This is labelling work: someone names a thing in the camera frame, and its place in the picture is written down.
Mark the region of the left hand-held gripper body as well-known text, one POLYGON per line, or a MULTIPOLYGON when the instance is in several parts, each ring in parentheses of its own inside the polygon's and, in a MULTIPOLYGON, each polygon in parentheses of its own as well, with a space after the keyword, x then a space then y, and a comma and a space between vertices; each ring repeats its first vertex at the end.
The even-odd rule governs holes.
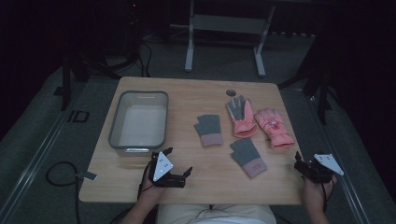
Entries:
POLYGON ((172 175, 170 171, 174 164, 163 154, 162 151, 151 155, 151 165, 148 178, 152 184, 160 188, 184 188, 186 178, 183 175, 172 175))

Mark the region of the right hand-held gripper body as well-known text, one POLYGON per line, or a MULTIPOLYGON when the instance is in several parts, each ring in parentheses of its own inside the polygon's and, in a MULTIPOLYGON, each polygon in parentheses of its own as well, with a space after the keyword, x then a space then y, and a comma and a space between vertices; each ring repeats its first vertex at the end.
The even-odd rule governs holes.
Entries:
POLYGON ((334 175, 344 175, 333 154, 315 154, 309 163, 309 173, 304 175, 314 183, 329 183, 334 175))

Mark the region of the grey plastic bin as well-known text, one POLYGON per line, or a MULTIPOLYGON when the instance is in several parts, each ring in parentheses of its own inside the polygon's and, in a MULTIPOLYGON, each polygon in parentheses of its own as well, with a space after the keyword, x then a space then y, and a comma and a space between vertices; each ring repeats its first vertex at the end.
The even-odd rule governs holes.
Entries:
POLYGON ((165 91, 125 91, 120 95, 108 143, 120 156, 147 156, 163 146, 169 97, 165 91))

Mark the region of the grey knit glove pink cuff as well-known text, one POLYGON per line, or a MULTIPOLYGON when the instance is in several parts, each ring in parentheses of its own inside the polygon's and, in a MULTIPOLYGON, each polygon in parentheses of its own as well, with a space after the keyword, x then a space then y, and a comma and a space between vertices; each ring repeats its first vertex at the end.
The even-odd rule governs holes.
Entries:
POLYGON ((217 147, 223 145, 219 115, 202 115, 193 127, 201 139, 203 147, 217 147))
POLYGON ((250 178, 265 172, 267 166, 250 138, 239 139, 230 144, 232 158, 250 178))

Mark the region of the pink ski glove grey palm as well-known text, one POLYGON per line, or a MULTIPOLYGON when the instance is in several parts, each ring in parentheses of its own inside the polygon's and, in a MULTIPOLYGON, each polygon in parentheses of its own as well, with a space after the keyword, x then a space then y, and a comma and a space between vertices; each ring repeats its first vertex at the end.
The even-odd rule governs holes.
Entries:
POLYGON ((233 122, 235 137, 249 138, 258 131, 249 99, 240 95, 230 100, 226 106, 233 122))

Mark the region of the person's left hand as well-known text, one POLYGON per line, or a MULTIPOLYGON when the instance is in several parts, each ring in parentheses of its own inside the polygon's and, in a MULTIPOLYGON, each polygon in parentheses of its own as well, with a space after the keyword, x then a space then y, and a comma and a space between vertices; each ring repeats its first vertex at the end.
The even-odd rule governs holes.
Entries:
POLYGON ((145 174, 145 177, 141 183, 141 190, 138 193, 138 201, 156 204, 165 192, 166 188, 154 186, 149 180, 149 175, 145 174))

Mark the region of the person's right hand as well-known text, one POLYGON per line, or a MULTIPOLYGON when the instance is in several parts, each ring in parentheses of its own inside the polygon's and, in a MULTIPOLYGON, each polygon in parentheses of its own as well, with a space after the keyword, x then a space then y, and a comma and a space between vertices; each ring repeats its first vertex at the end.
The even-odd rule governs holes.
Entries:
POLYGON ((332 195, 334 185, 337 183, 335 176, 329 183, 314 183, 307 177, 304 179, 303 200, 307 213, 324 212, 324 205, 332 195))

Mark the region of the pink ski glove red print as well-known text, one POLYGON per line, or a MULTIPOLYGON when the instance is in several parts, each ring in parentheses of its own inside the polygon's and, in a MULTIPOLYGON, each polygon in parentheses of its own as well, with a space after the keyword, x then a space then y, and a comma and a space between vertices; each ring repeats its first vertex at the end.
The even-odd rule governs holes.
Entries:
POLYGON ((294 145, 294 140, 286 129, 282 116, 276 109, 261 109, 254 115, 254 118, 269 137, 272 149, 284 149, 294 145))

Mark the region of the person's beige trousers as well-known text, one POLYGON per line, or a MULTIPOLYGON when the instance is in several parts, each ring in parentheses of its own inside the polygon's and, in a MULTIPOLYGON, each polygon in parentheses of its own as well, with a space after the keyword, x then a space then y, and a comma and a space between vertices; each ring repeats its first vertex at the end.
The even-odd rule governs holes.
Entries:
POLYGON ((268 205, 163 204, 156 224, 276 224, 268 205))

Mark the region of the grey tape tab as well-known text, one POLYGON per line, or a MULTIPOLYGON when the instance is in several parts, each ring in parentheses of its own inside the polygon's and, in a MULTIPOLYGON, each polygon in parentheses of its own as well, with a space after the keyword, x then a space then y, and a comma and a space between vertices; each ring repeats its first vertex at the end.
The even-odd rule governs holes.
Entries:
POLYGON ((97 178, 97 175, 94 173, 88 172, 88 171, 84 171, 84 172, 79 171, 79 172, 77 172, 77 178, 95 181, 97 178))

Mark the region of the white metal desk frame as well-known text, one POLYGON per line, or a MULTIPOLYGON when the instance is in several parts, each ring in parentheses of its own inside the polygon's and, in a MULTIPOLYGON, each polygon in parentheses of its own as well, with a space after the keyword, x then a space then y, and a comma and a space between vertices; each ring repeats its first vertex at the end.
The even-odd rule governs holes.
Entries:
POLYGON ((184 70, 192 71, 194 55, 194 31, 217 31, 259 35, 259 43, 253 47, 253 55, 259 77, 265 77, 266 72, 262 59, 262 50, 269 33, 276 7, 270 6, 265 19, 238 18, 218 15, 197 14, 194 9, 195 0, 190 0, 189 39, 184 70))

